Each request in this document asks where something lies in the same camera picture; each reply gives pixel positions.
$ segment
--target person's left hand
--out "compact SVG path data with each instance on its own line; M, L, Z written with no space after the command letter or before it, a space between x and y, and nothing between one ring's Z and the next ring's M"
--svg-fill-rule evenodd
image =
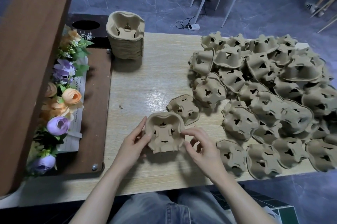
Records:
M134 166L141 155L141 151L151 140L151 134L142 136L142 129L146 120L147 116L143 117L139 125L125 137L111 165L111 168L119 171L123 177Z

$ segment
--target power strip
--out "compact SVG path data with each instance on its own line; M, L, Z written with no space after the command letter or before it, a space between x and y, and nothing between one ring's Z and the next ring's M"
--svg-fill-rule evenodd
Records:
M189 24L187 28L188 30L200 30L199 24Z

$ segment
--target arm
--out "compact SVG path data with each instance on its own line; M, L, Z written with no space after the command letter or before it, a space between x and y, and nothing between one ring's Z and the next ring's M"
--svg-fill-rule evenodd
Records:
M185 141L185 147L193 161L201 171L219 189L230 205L235 220L239 224L274 224L272 217L252 199L247 192L227 173L216 148L208 134L201 128L189 128L181 132L193 136L191 142ZM200 142L196 150L193 146Z
M84 201L71 220L71 224L107 223L107 218L109 217L120 182L137 162L142 149L151 139L150 135L139 138L146 119L147 117L144 117L139 125L124 139L111 167L91 191L86 201Z

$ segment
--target person's right hand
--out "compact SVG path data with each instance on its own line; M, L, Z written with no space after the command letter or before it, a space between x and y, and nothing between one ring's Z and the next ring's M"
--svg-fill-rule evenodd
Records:
M218 176L226 173L220 158L220 151L216 148L215 142L209 138L208 134L202 128L189 128L183 130L181 134L193 136L191 142L185 141L184 145L186 150L204 175L213 183ZM199 142L199 144L195 150L193 146L197 142Z

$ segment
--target hand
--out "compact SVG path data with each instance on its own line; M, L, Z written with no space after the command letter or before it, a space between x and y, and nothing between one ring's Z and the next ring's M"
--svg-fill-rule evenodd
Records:
M188 154L197 164L200 170L213 183L218 176L227 173L220 158L220 151L216 148L216 144L212 141L208 134L202 128L189 128L181 132L183 135L193 136L191 142L185 141L184 145Z
M142 136L142 129L146 120L147 117L143 117L139 125L137 125L137 127L133 129L127 137L125 137L118 150L115 160L111 165L111 168L119 171L123 177L128 173L131 167L134 166L141 155L141 151L151 140L150 134Z

